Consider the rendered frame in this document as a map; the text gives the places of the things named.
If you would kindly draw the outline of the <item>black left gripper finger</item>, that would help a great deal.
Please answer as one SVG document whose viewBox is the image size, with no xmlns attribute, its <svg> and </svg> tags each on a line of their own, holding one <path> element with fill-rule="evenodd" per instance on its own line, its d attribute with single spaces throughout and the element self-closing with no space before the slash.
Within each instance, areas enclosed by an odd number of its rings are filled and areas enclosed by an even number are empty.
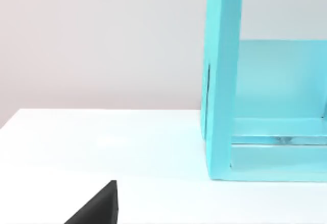
<svg viewBox="0 0 327 224">
<path fill-rule="evenodd" d="M 111 180 L 64 224 L 118 224 L 117 180 Z"/>
</svg>

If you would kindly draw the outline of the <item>light blue rack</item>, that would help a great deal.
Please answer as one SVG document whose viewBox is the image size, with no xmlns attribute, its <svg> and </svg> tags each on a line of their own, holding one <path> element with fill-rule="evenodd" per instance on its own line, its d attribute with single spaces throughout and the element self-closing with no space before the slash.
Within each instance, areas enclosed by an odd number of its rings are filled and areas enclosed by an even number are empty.
<svg viewBox="0 0 327 224">
<path fill-rule="evenodd" d="M 201 135 L 212 180 L 327 183 L 327 40 L 241 40 L 206 0 Z"/>
</svg>

